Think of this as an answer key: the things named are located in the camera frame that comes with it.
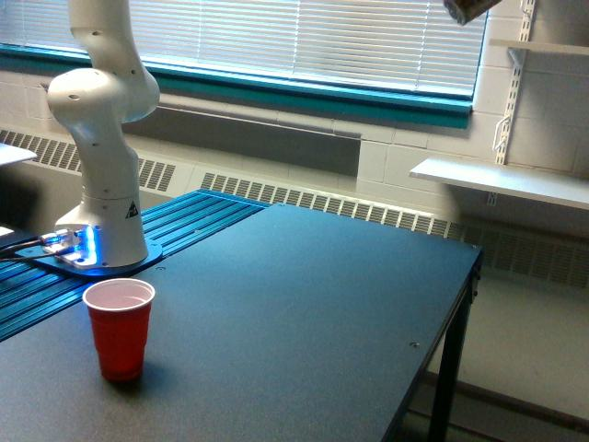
wall shelf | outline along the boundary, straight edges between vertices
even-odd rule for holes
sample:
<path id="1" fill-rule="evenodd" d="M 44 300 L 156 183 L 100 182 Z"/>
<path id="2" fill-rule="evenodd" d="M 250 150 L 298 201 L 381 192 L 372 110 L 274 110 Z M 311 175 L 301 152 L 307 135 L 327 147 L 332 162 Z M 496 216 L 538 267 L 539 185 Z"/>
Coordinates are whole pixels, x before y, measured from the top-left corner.
<path id="1" fill-rule="evenodd" d="M 589 55 L 589 47 L 570 44 L 535 43 L 532 41 L 491 39 L 491 46 L 503 46 L 512 50 L 565 55 Z"/>
<path id="2" fill-rule="evenodd" d="M 431 157 L 413 168 L 410 175 L 479 191 L 589 209 L 589 181 L 536 169 Z"/>
<path id="3" fill-rule="evenodd" d="M 18 163 L 19 161 L 26 161 L 36 157 L 30 150 L 0 143 L 0 166 Z"/>

window sill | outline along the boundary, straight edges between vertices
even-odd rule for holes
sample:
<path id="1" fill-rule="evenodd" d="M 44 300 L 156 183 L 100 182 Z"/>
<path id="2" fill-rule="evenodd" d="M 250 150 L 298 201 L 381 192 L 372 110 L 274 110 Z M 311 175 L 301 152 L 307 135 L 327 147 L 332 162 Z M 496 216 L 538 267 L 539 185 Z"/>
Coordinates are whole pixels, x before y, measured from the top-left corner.
<path id="1" fill-rule="evenodd" d="M 0 57 L 5 69 L 35 74 L 57 75 L 72 68 L 90 66 L 84 53 L 5 44 L 0 44 Z M 338 120 L 381 124 L 411 122 L 464 129 L 468 127 L 472 110 L 472 103 L 463 99 L 313 85 L 149 62 L 145 66 L 162 90 L 170 93 L 191 93 L 251 106 L 305 111 Z"/>

red cup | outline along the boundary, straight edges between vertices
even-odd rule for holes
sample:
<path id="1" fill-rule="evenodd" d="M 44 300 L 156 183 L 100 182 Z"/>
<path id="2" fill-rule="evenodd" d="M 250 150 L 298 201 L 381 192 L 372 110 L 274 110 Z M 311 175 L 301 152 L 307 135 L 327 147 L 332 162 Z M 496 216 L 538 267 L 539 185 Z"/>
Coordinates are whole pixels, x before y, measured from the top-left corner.
<path id="1" fill-rule="evenodd" d="M 130 278 L 102 281 L 84 292 L 104 378 L 123 382 L 141 376 L 155 295 L 150 284 Z"/>

shelf bracket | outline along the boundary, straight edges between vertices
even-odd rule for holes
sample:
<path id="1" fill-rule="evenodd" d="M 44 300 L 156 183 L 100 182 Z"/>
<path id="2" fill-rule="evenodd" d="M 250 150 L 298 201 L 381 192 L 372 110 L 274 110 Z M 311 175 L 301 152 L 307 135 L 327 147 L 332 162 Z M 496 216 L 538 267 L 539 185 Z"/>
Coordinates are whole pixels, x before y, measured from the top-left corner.
<path id="1" fill-rule="evenodd" d="M 537 0 L 521 0 L 520 8 L 522 9 L 523 19 L 522 27 L 519 34 L 519 41 L 529 41 L 532 24 L 534 22 L 534 13 L 536 12 Z M 511 139 L 512 128 L 514 126 L 515 108 L 519 99 L 519 91 L 524 74 L 526 51 L 510 48 L 509 55 L 514 61 L 514 70 L 512 80 L 505 103 L 505 113 L 495 127 L 495 137 L 493 139 L 493 150 L 496 152 L 495 164 L 504 165 L 507 162 L 507 150 Z M 490 193 L 487 198 L 487 205 L 497 204 L 497 193 Z"/>
<path id="2" fill-rule="evenodd" d="M 525 63 L 525 51 L 522 49 L 509 48 L 507 50 L 512 57 L 516 69 L 522 69 Z"/>

window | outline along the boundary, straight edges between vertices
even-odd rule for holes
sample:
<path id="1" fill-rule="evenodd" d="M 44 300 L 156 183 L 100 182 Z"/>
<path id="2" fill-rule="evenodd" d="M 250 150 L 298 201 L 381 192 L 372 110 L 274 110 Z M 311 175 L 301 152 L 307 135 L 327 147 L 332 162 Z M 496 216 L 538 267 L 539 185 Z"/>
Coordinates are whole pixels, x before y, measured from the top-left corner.
<path id="1" fill-rule="evenodd" d="M 459 27 L 441 0 L 130 2 L 147 62 L 465 99 L 485 27 Z M 0 0 L 0 42 L 81 51 L 66 0 Z"/>

